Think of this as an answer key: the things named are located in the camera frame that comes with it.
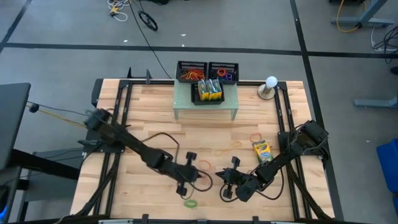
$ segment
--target yellow cable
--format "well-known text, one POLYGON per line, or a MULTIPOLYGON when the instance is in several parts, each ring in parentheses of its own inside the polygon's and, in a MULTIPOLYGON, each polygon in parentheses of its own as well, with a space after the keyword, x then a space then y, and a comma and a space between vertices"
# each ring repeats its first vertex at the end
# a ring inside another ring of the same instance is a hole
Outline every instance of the yellow cable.
POLYGON ((86 128, 86 126, 84 126, 84 125, 82 125, 82 124, 79 124, 79 123, 77 123, 77 122, 71 121, 71 120, 66 119, 66 118, 63 118, 63 117, 61 117, 61 116, 59 116, 59 115, 56 115, 56 114, 54 114, 54 113, 51 113, 51 112, 49 112, 49 111, 44 111, 44 110, 39 110, 39 111, 42 112, 42 113, 45 113, 45 114, 47 114, 47 115, 53 116, 54 118, 61 119, 62 121, 66 122, 66 123, 68 123, 68 124, 74 125, 74 126, 76 126, 76 127, 79 127, 79 128, 86 128))
MULTIPOLYGON (((342 30, 342 29, 340 29, 340 26, 339 26, 339 24, 338 24, 338 18, 340 17, 341 8, 343 7, 344 2, 345 2, 345 0, 341 0, 340 7, 338 8, 338 11, 337 11, 337 18, 336 18, 336 25, 337 25, 337 28, 338 28, 338 30, 340 30, 340 31, 342 31, 342 32, 352 32, 352 31, 356 31, 357 29, 359 29, 358 26, 356 26, 354 29, 350 29, 350 30, 342 30)), ((362 2, 362 4, 363 4, 363 11, 366 11, 366 5, 365 5, 365 3, 362 2)))

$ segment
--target black metal frame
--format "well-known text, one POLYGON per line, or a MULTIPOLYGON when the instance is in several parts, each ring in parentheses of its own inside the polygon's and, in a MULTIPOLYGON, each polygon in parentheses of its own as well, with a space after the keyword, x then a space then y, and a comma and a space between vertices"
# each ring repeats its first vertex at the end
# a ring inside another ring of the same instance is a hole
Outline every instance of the black metal frame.
MULTIPOLYGON (((122 124, 126 125, 126 121, 127 121, 127 114, 128 114, 128 108, 129 108, 129 102, 130 102, 130 97, 131 97, 131 90, 132 90, 132 86, 133 84, 147 84, 147 85, 174 85, 174 81, 173 80, 151 80, 148 82, 148 76, 146 76, 145 78, 139 78, 139 79, 134 79, 134 80, 129 80, 129 79, 121 79, 119 82, 119 89, 118 89, 118 97, 116 98, 116 102, 115 102, 115 110, 114 110, 114 114, 118 113, 118 109, 119 106, 116 106, 116 104, 118 102, 120 102, 120 98, 121 98, 121 92, 123 90, 123 88, 125 86, 128 86, 127 89, 127 96, 126 96, 126 103, 124 105, 124 111, 123 111, 123 119, 122 119, 122 124)), ((237 82, 238 85, 242 85, 242 86, 260 86, 263 84, 263 82, 258 82, 258 81, 238 81, 237 82)), ((102 86, 102 80, 98 79, 96 81, 96 86, 95 86, 95 90, 100 91, 101 90, 101 86, 102 86)), ((280 106, 280 96, 279 96, 279 89, 282 90, 282 94, 284 96, 284 103, 285 103, 285 107, 286 107, 286 112, 287 112, 287 119, 289 122, 289 129, 293 129, 294 128, 294 121, 293 121, 293 116, 292 116, 292 110, 290 107, 290 101, 289 101, 289 95, 287 93, 287 85, 286 82, 279 82, 278 86, 275 88, 276 93, 275 94, 275 107, 277 110, 277 115, 278 115, 278 123, 279 123, 279 128, 280 131, 285 131, 285 127, 284 127, 284 118, 283 118, 283 113, 281 110, 281 106, 280 106)), ((297 165, 297 172, 298 172, 298 178, 300 180, 300 182, 303 184, 303 186, 305 186, 305 177, 303 174, 303 168, 302 168, 302 163, 301 160, 298 158, 296 159, 296 165, 297 165)), ((292 165, 290 164, 289 166, 286 167, 287 169, 293 170, 292 165)), ((107 170, 107 166, 103 166, 103 170, 101 171, 101 175, 103 175, 103 173, 105 174, 107 170)), ((288 181, 289 181, 289 191, 290 191, 290 198, 292 201, 292 210, 293 210, 293 214, 294 214, 294 218, 295 220, 299 220, 301 219, 300 217, 300 212, 299 212, 299 205, 297 202, 297 194, 295 191, 295 185, 294 182, 292 180, 292 178, 288 175, 288 181)), ((106 214, 110 215, 111 214, 111 207, 112 207, 112 199, 113 199, 113 195, 114 195, 114 191, 111 190, 112 187, 109 188, 109 194, 108 194, 108 201, 106 204, 106 214)), ((304 202, 304 210, 305 210, 305 218, 310 220, 312 218, 312 214, 311 214, 311 209, 310 206, 308 204, 308 202, 306 201, 306 199, 303 196, 303 202, 304 202)), ((99 207, 100 207, 100 200, 98 201, 98 205, 96 205, 98 208, 97 210, 95 210, 95 212, 99 211, 99 207)), ((150 221, 151 223, 270 223, 270 222, 260 222, 258 220, 258 217, 253 217, 253 220, 251 221, 233 221, 233 220, 222 220, 222 221, 216 221, 216 220, 153 220, 153 219, 148 219, 148 214, 143 214, 143 218, 142 219, 134 219, 134 223, 148 223, 148 221, 150 221)))

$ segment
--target table leg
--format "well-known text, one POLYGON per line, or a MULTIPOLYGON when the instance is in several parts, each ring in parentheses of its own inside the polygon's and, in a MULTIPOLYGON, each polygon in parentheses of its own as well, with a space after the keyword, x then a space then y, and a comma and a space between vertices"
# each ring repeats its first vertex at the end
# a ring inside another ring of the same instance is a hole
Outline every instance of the table leg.
POLYGON ((178 109, 174 109, 174 119, 178 119, 178 109))
POLYGON ((231 120, 234 121, 238 110, 231 110, 231 120))

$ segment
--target desk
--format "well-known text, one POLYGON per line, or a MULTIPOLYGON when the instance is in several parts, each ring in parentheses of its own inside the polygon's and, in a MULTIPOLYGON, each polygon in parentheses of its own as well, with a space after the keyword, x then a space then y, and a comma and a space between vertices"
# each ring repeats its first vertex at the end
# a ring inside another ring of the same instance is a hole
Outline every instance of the desk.
MULTIPOLYGON (((103 81, 98 108, 108 109, 114 106, 118 83, 117 79, 103 81)), ((287 82, 287 87, 295 123, 301 124, 311 119, 303 83, 287 82)), ((127 124, 130 126, 127 129, 138 139, 161 131, 171 134, 181 145, 178 162, 185 163, 184 158, 188 151, 197 153, 194 165, 206 169, 206 164, 200 160, 211 163, 209 173, 214 180, 214 186, 204 193, 194 192, 192 199, 198 201, 196 210, 185 208, 183 200, 175 193, 174 180, 150 170, 137 154, 125 150, 119 165, 111 218, 141 218, 142 214, 146 213, 150 219, 250 220, 253 216, 258 216, 260 220, 293 220, 287 180, 282 196, 276 201, 255 194, 246 203, 239 200, 224 203, 218 196, 223 182, 214 173, 231 167, 232 156, 240 158, 241 165, 238 170, 243 172, 253 169, 258 164, 251 148, 250 135, 261 133, 263 139, 270 142, 273 156, 279 153, 279 125, 275 101, 261 100, 257 96, 257 88, 258 86, 238 86, 239 113, 235 121, 231 121, 228 111, 191 110, 181 111, 179 120, 175 120, 173 85, 133 85, 127 117, 127 124), (237 141, 242 145, 231 149, 237 141), (215 151, 224 149, 231 150, 224 152, 222 156, 216 156, 215 151)), ((282 112, 286 113, 283 101, 281 104, 282 112)), ((146 144, 162 148, 171 154, 175 153, 175 144, 167 137, 158 136, 146 144)), ((102 153, 92 153, 83 164, 71 213, 79 211, 97 188, 103 157, 102 153)), ((302 156, 302 163, 308 191, 321 208, 334 217, 321 160, 316 156, 302 156)), ((205 188, 206 184, 201 180, 197 181, 199 188, 205 188)), ((280 185, 281 176, 278 173, 274 183, 264 193, 273 197, 279 193, 280 185)), ((304 217, 303 203, 298 190, 297 194, 300 214, 304 217)), ((104 212, 105 204, 103 200, 100 213, 104 212)))

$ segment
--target wheel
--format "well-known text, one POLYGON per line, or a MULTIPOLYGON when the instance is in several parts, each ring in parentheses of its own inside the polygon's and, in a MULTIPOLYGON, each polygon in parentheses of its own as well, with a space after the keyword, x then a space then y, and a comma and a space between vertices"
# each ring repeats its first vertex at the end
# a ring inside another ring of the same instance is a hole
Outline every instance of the wheel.
POLYGON ((146 12, 139 11, 139 18, 143 21, 143 23, 153 31, 157 31, 157 23, 155 20, 146 12))

